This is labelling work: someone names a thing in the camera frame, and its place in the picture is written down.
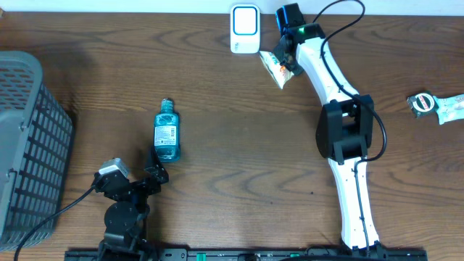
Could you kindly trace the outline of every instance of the bottle label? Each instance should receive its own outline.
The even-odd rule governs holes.
[[[177,139],[177,127],[158,126],[154,128],[154,145],[175,145]]]

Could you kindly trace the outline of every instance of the white background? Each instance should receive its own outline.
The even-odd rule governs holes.
[[[256,4],[273,14],[298,2],[305,14],[317,14],[333,0],[1,0],[5,11],[229,13],[234,4]],[[464,15],[464,0],[363,0],[368,15]],[[328,14],[357,14],[354,2],[338,4]]]

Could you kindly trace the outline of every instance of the brown tabletop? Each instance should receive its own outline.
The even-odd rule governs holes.
[[[326,32],[353,16],[326,15]],[[430,260],[464,255],[464,120],[416,120],[406,97],[463,94],[464,18],[366,17],[330,42],[348,81],[370,94],[389,145],[368,165],[374,223],[388,247],[424,247]],[[261,49],[279,34],[262,16]],[[227,14],[11,13],[0,50],[43,65],[44,82],[78,116],[63,205],[120,157],[144,175],[153,119],[165,97],[181,115],[179,162],[150,197],[149,240],[192,248],[305,248],[338,244],[341,214],[315,129],[320,102],[306,75],[280,90],[258,54],[232,54]],[[370,155],[380,149],[375,125]],[[113,201],[91,194],[63,214],[54,235],[21,260],[62,260],[95,248]],[[12,252],[0,254],[11,260]]]

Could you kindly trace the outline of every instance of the plastic basket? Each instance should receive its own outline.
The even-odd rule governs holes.
[[[42,84],[36,58],[0,51],[0,251],[59,209],[74,128]],[[55,221],[25,247],[51,236]]]

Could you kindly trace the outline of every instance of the bottle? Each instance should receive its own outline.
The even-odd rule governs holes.
[[[160,162],[175,162],[181,157],[179,115],[170,99],[161,101],[161,111],[154,118],[154,149]]]

